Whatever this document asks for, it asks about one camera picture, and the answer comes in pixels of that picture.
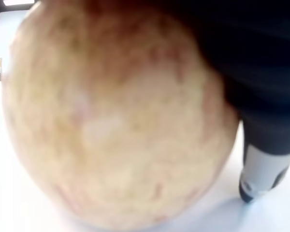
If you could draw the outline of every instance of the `ceiling light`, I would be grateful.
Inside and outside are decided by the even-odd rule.
[[[34,0],[4,0],[6,6],[21,5],[21,4],[33,4]]]

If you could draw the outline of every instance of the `white wall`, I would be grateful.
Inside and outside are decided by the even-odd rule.
[[[25,18],[27,11],[10,11],[0,13],[0,58],[2,60],[2,71],[9,67],[9,47],[19,24]]]

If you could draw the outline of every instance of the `black object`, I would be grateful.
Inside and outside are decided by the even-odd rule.
[[[276,187],[290,165],[290,0],[185,0],[245,131],[240,195]]]

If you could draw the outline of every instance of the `white table surface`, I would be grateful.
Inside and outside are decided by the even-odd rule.
[[[146,232],[290,232],[290,170],[274,191],[251,205],[239,199],[243,129],[210,191],[178,218]],[[59,212],[31,181],[11,147],[1,110],[0,232],[101,232]]]

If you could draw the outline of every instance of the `brown speckle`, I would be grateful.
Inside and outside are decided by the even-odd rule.
[[[195,190],[193,190],[187,197],[186,197],[186,201],[189,203],[192,200],[194,200],[194,198],[199,194],[199,189],[196,188]]]
[[[154,199],[159,199],[163,192],[163,185],[162,183],[158,183],[155,188],[155,196]]]
[[[165,222],[167,219],[168,219],[168,217],[166,215],[161,215],[161,216],[156,217],[154,219],[154,222],[155,223],[162,223],[162,222]]]
[[[80,209],[77,203],[72,199],[72,196],[64,187],[61,186],[54,186],[53,189],[59,195],[59,197],[66,203],[68,208],[75,213],[76,215],[79,214]]]

